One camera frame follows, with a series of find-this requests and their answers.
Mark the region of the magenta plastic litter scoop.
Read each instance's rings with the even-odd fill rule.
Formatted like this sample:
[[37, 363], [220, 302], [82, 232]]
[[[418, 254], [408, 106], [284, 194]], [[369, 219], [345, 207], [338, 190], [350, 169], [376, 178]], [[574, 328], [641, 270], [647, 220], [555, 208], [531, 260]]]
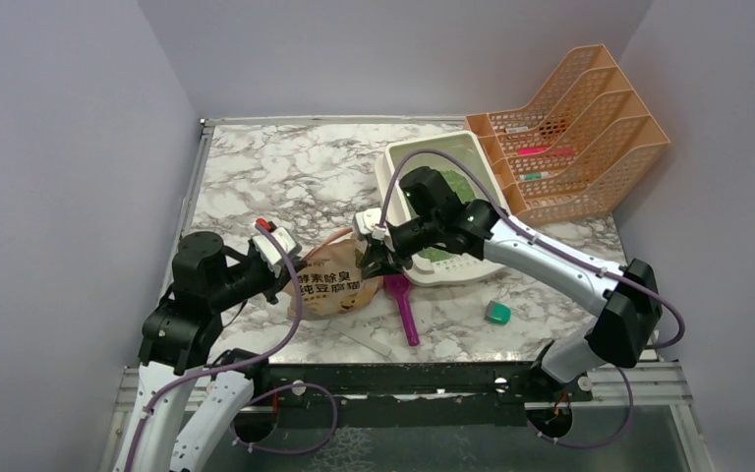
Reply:
[[386, 292], [395, 300], [408, 345], [418, 346], [420, 338], [409, 297], [412, 283], [404, 274], [386, 275], [383, 283]]

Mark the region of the orange cat litter bag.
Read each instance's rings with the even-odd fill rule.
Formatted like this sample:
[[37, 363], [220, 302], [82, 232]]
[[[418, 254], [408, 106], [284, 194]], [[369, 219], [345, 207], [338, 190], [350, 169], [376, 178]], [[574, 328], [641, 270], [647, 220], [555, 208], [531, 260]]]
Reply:
[[358, 267], [359, 241], [340, 229], [312, 248], [298, 272], [304, 320], [335, 318], [367, 307], [383, 287], [381, 277], [365, 278]]

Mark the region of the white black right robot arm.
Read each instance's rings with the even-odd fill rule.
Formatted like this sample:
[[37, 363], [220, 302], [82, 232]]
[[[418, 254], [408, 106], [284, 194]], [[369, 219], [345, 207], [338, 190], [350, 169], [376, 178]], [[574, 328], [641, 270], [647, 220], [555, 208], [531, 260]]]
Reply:
[[400, 189], [412, 205], [411, 219], [393, 225], [378, 208], [355, 214], [352, 228], [362, 246], [358, 264], [365, 278], [402, 272], [429, 248], [521, 271], [566, 295], [594, 320], [551, 341], [528, 374], [528, 387], [551, 400], [585, 372], [611, 364], [636, 366], [662, 309], [652, 268], [591, 258], [530, 229], [485, 200], [463, 202], [434, 169], [418, 167]]

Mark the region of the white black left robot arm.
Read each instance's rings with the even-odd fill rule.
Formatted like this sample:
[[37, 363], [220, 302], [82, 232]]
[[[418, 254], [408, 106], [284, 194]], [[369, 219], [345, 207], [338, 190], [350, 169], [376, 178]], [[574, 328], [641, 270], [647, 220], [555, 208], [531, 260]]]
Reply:
[[134, 411], [115, 470], [199, 471], [240, 409], [268, 395], [270, 351], [207, 364], [222, 313], [259, 294], [274, 303], [304, 267], [287, 229], [264, 220], [257, 229], [245, 254], [211, 231], [179, 241], [172, 282], [142, 327]]

